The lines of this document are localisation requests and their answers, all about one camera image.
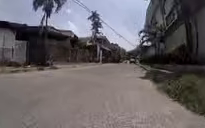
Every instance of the power line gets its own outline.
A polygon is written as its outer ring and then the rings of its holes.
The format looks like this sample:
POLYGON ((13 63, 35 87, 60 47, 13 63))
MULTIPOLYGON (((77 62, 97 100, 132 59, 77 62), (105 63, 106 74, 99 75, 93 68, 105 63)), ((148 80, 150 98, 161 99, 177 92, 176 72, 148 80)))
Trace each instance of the power line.
MULTIPOLYGON (((85 9, 87 12, 92 13, 92 11, 82 2, 80 2, 79 0, 72 0, 74 3, 78 4, 80 7, 82 7, 83 9, 85 9)), ((127 40, 124 36, 122 36, 120 33, 118 33, 113 27, 111 27, 108 23, 106 23, 103 19, 101 19, 101 22, 104 23, 108 28, 110 28, 116 35, 118 35, 120 38, 124 39, 128 44, 130 44, 131 46, 135 47, 136 45, 134 45, 133 43, 131 43, 129 40, 127 40)))

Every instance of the palm tree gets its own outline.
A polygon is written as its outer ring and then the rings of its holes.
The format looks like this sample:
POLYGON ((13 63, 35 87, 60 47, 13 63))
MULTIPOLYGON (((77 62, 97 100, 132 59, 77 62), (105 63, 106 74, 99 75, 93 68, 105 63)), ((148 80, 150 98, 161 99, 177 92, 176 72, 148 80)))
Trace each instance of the palm tree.
POLYGON ((97 11, 92 11, 92 14, 88 17, 88 20, 92 22, 92 36, 93 38, 96 38, 101 34, 100 29, 103 28, 100 20, 100 15, 97 13, 97 11))
POLYGON ((46 22, 46 27, 48 26, 48 19, 51 17, 54 9, 58 13, 62 6, 67 2, 67 0, 33 0, 33 9, 37 11, 39 8, 42 8, 44 15, 41 20, 41 25, 44 21, 46 22))
MULTIPOLYGON (((101 35, 101 28, 103 28, 102 26, 102 22, 100 20, 100 15, 97 13, 97 11, 92 11, 92 14, 88 17, 88 20, 90 20, 92 22, 92 41, 95 43, 97 40, 97 37, 99 35, 101 35)), ((97 61, 99 61, 99 56, 100 56, 100 46, 98 43, 96 43, 97 45, 97 61)))
POLYGON ((39 8, 42 8, 44 15, 41 19, 40 25, 42 29, 40 31, 40 35, 44 32, 44 41, 43 41, 43 58, 41 60, 41 64, 45 64, 45 62, 49 59, 49 55, 46 54, 46 40, 48 35, 48 19, 51 17, 53 12, 58 13, 62 6, 67 2, 67 0, 33 0, 33 9, 37 11, 39 8))

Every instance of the coconut palm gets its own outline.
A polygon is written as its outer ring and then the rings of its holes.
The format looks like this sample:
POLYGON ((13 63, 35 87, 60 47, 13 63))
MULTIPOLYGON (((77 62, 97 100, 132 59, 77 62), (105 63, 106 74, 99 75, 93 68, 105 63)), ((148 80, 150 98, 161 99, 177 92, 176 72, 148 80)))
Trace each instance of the coconut palm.
POLYGON ((48 35, 48 19, 51 17, 53 12, 58 13, 62 6, 67 2, 67 0, 33 0, 33 9, 34 11, 37 11, 39 8, 42 8, 42 11, 44 13, 40 25, 42 26, 40 30, 40 36, 42 35, 44 31, 44 41, 42 44, 43 49, 43 56, 41 61, 41 64, 45 64, 46 61, 49 60, 49 56, 46 52, 46 40, 48 35))
POLYGON ((37 11, 42 8, 44 15, 41 20, 41 25, 46 22, 46 27, 48 26, 48 19, 51 17, 53 11, 58 13, 62 6, 67 2, 67 0, 33 0, 33 9, 37 11))
POLYGON ((95 38, 101 34, 100 29, 103 28, 100 15, 97 13, 97 11, 92 11, 92 14, 88 17, 88 20, 92 22, 92 36, 95 38))

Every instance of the street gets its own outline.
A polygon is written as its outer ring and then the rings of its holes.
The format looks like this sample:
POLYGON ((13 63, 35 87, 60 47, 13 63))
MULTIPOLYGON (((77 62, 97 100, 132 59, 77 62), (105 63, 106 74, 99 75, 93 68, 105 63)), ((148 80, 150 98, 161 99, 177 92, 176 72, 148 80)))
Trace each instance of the street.
POLYGON ((205 128, 135 65, 0 75, 0 128, 205 128))

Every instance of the roof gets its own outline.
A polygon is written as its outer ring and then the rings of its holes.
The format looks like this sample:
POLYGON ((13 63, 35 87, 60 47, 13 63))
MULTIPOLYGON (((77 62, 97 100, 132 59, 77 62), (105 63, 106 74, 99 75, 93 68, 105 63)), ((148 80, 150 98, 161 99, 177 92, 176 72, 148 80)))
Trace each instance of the roof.
MULTIPOLYGON (((27 24, 0 21, 0 28, 8 28, 19 32, 38 34, 45 26, 28 26, 27 24)), ((48 34, 53 37, 77 37, 71 30, 59 30, 48 26, 48 34)))

